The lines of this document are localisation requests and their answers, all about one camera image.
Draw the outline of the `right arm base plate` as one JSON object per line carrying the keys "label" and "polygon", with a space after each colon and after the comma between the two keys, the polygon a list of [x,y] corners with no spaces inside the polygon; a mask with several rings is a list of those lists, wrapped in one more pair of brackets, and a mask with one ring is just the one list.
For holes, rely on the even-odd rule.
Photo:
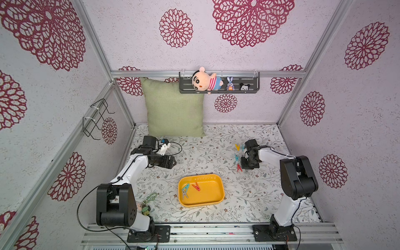
{"label": "right arm base plate", "polygon": [[256,242],[296,242],[297,236],[294,225],[279,226],[273,221],[269,224],[253,225],[253,234]]}

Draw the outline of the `grey clothespin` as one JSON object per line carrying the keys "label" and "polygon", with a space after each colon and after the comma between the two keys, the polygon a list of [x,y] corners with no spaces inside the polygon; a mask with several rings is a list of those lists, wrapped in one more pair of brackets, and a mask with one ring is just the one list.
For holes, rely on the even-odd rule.
{"label": "grey clothespin", "polygon": [[182,199],[188,199],[188,195],[187,195],[187,189],[182,189]]}

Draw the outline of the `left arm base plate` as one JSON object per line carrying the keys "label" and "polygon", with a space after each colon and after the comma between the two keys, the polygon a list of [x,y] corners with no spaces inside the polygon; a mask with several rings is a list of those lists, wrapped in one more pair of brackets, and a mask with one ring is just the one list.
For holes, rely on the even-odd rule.
{"label": "left arm base plate", "polygon": [[150,226],[148,231],[129,231],[128,243],[168,243],[170,239],[171,226]]}

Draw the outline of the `red clothespin bottom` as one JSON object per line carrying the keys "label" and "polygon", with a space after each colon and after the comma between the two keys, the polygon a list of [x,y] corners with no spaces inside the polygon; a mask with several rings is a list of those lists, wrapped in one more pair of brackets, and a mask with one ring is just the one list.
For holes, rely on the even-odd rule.
{"label": "red clothespin bottom", "polygon": [[201,190],[201,188],[200,188],[200,186],[198,185],[197,182],[194,183],[194,184],[192,184],[192,186],[193,186],[197,191],[200,191],[200,190]]}

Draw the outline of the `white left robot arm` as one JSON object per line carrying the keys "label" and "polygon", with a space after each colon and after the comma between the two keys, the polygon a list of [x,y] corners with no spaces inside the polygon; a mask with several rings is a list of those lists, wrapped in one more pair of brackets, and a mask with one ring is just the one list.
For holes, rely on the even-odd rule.
{"label": "white left robot arm", "polygon": [[96,224],[103,227],[124,227],[137,232],[150,229],[151,218],[137,210],[134,186],[147,167],[172,169],[175,157],[155,152],[151,147],[136,148],[110,183],[96,190]]}

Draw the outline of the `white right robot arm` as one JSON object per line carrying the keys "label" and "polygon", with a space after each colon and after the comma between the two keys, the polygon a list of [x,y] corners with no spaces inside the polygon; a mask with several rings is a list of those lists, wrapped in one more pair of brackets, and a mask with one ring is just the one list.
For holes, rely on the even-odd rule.
{"label": "white right robot arm", "polygon": [[245,142],[245,156],[241,167],[247,170],[259,168],[261,163],[271,164],[280,170],[284,196],[270,225],[281,228],[293,226],[293,217],[301,202],[318,190],[318,182],[308,157],[293,156],[276,151],[269,145],[258,145],[256,140]]}

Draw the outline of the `yellow plastic storage box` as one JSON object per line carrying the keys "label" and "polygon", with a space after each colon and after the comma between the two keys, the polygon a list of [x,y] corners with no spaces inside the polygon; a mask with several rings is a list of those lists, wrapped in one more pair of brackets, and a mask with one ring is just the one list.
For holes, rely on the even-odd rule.
{"label": "yellow plastic storage box", "polygon": [[[192,184],[198,183],[201,190],[197,191]],[[182,199],[182,188],[190,184],[188,199]],[[221,203],[225,198],[225,190],[221,177],[215,174],[184,177],[178,184],[179,202],[184,207],[199,207]]]}

